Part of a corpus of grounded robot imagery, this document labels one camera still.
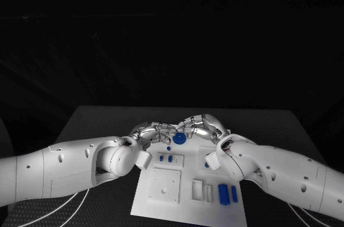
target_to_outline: white cable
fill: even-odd
[[[313,219],[316,220],[316,221],[318,221],[326,227],[332,227],[330,225],[327,225],[326,223],[323,223],[301,207],[300,207],[300,209],[313,217]]]
[[[25,227],[25,226],[34,224],[35,222],[38,222],[40,220],[42,220],[44,218],[47,218],[53,213],[55,213],[55,212],[67,205],[67,203],[74,199],[76,196],[77,196],[77,193],[74,194],[74,196],[70,198],[70,200],[66,202],[66,204],[64,204],[57,210],[54,210],[51,213],[48,213],[45,216],[42,216],[41,218],[38,218],[38,219],[34,220],[32,222],[29,222],[29,223],[21,225],[21,226],[18,226],[18,227]]]
[[[294,210],[294,208],[292,208],[292,211],[294,211],[294,213],[297,214],[297,216],[300,217],[300,219],[303,220],[303,222],[305,223],[305,225],[307,225],[308,227],[311,227],[311,226],[307,224],[307,222],[304,221],[304,219],[301,218],[301,216],[300,216],[300,214],[297,213],[297,211]]]
[[[77,208],[77,210],[76,210],[73,216],[70,217],[70,219],[74,217],[74,215],[77,214],[77,212],[79,212],[79,210],[80,210],[80,208],[81,208],[81,205],[83,205],[84,200],[86,200],[86,198],[87,198],[89,191],[90,191],[90,189],[87,189],[87,193],[86,193],[84,199],[83,199],[83,201],[81,201],[80,207]]]

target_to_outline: black background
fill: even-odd
[[[344,171],[343,5],[2,0],[0,118],[15,154],[54,143],[80,105],[288,109]]]

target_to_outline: textured mat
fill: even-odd
[[[178,124],[187,117],[203,113],[213,114],[233,133],[243,135],[259,145],[271,145],[295,151],[326,164],[297,117],[291,111],[285,110],[81,106],[76,110],[57,142],[125,136],[145,121]],[[135,167],[125,177],[90,189],[86,202],[67,227],[193,226],[131,215],[139,175],[141,170]],[[60,227],[77,210],[86,192],[77,195],[58,212],[29,226]],[[305,226],[288,204],[266,194],[253,182],[242,181],[242,192],[249,227]],[[19,202],[3,226],[15,227],[38,219],[54,211],[68,198]],[[318,223],[301,211],[298,213],[311,226],[318,226]],[[334,227],[344,225],[344,222],[324,215],[317,214],[317,217]]]

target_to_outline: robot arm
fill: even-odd
[[[175,127],[141,124],[129,136],[58,143],[0,159],[0,206],[28,199],[68,196],[125,176],[135,165],[146,169],[151,143],[171,143]]]
[[[235,181],[253,181],[281,200],[344,221],[344,174],[295,152],[259,146],[223,125],[217,128],[219,123],[212,115],[199,115],[178,129],[217,144],[206,157],[210,168],[222,167]]]

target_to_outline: table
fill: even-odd
[[[204,113],[219,118],[232,133],[248,137],[259,145],[271,145],[295,151],[327,164],[304,127],[288,110],[80,106],[57,143],[107,136],[126,136],[133,127],[145,121],[178,124],[187,117]],[[141,169],[135,167],[125,177],[90,189],[81,209],[67,223],[67,227],[193,226],[131,215],[139,175]],[[240,185],[249,227],[305,226],[282,200],[266,194],[253,182],[243,180]],[[31,227],[60,227],[76,212],[86,192],[83,191],[61,210],[34,223]],[[70,197],[63,197],[19,202],[9,213],[3,227],[19,226],[38,219],[53,212],[68,199]],[[317,226],[317,222],[301,211],[298,213],[310,225]],[[343,225],[342,221],[316,214],[332,226]]]

